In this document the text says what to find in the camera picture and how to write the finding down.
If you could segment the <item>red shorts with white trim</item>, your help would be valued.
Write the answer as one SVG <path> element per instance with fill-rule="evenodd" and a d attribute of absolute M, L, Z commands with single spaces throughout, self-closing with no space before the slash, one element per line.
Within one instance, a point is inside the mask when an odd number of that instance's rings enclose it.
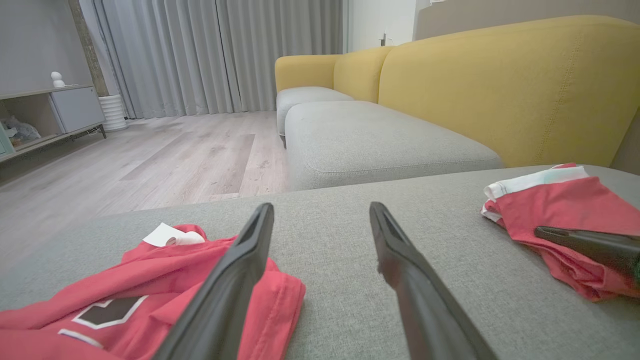
<path fill-rule="evenodd" d="M 609 265 L 535 236 L 540 226 L 640 236 L 640 210 L 573 162 L 491 183 L 481 214 L 542 257 L 556 280 L 592 302 L 640 298 L 640 285 Z"/>

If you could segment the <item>grey pleated curtain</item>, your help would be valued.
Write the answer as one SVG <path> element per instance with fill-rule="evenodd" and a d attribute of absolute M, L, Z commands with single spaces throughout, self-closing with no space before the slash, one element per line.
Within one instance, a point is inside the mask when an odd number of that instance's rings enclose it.
<path fill-rule="evenodd" d="M 125 117 L 274 111 L 275 62 L 345 50 L 348 0 L 78 0 Z"/>

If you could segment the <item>small grey sofa seat cushion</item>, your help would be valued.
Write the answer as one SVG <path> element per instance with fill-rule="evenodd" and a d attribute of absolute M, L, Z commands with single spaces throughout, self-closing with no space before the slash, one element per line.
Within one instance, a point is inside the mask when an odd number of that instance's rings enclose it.
<path fill-rule="evenodd" d="M 286 116 L 295 105 L 318 101 L 353 101 L 352 96 L 320 86 L 302 86 L 279 91 L 276 96 L 276 127 L 278 135 L 285 137 Z"/>

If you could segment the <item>white ribbed cylinder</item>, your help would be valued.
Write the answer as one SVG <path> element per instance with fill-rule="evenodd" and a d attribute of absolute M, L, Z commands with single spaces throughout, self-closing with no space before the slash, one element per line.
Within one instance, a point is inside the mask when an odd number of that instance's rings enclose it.
<path fill-rule="evenodd" d="M 99 96 L 98 100 L 105 118 L 102 123 L 105 132 L 119 132 L 128 129 L 129 126 L 120 95 Z"/>

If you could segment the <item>large grey sofa seat cushion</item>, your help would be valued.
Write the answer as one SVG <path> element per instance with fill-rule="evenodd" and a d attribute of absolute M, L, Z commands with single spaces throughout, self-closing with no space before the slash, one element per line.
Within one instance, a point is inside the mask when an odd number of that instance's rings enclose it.
<path fill-rule="evenodd" d="M 98 218 L 60 232 L 0 274 L 0 312 L 45 301 L 118 264 L 159 223 L 236 235 L 274 205 L 269 256 L 306 295 L 286 357 L 409 358 L 395 292 L 377 271 L 370 203 L 382 202 L 501 360 L 640 360 L 640 300 L 592 302 L 480 214 L 490 183 L 544 170 L 503 168 L 226 199 Z"/>

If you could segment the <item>red Bulls basketball jersey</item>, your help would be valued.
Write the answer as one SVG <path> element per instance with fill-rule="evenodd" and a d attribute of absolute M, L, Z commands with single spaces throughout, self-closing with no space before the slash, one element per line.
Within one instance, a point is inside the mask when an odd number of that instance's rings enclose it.
<path fill-rule="evenodd" d="M 176 230 L 199 243 L 142 241 L 119 264 L 50 300 L 0 312 L 0 360 L 151 360 L 186 306 L 233 244 L 195 224 Z M 306 285 L 268 259 L 253 288 L 237 360 L 283 360 Z"/>

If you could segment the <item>low grey media cabinet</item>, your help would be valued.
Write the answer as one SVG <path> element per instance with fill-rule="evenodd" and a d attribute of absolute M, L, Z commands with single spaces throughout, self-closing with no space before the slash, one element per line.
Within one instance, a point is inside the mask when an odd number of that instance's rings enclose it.
<path fill-rule="evenodd" d="M 32 126 L 34 139 L 11 141 L 19 132 L 9 131 L 2 120 L 16 119 Z M 96 131 L 104 138 L 105 115 L 93 86 L 41 89 L 0 96 L 0 164 L 41 150 L 66 139 L 77 139 Z"/>

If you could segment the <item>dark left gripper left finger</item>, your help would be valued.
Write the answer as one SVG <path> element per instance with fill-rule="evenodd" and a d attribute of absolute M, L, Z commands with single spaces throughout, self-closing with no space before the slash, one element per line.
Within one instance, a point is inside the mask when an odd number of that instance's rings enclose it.
<path fill-rule="evenodd" d="M 152 360 L 237 360 L 255 285 L 265 273 L 274 206 L 261 203 Z"/>

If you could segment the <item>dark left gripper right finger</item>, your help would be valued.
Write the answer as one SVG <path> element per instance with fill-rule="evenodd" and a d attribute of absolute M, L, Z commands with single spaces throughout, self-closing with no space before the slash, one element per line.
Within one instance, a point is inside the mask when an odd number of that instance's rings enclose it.
<path fill-rule="evenodd" d="M 396 293 L 411 360 L 498 360 L 390 210 L 371 202 L 378 272 Z"/>

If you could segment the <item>small yellow sofa backrest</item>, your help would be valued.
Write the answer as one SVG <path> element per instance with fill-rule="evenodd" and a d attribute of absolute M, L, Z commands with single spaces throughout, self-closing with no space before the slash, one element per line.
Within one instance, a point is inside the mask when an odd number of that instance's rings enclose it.
<path fill-rule="evenodd" d="M 393 49 L 375 47 L 339 55 L 333 69 L 334 91 L 377 104 L 382 67 Z"/>

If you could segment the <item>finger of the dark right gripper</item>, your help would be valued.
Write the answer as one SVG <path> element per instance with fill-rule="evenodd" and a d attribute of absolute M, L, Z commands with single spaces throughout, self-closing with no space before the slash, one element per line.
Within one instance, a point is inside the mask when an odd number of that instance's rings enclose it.
<path fill-rule="evenodd" d="M 640 291 L 640 235 L 538 226 L 551 275 L 576 291 Z"/>

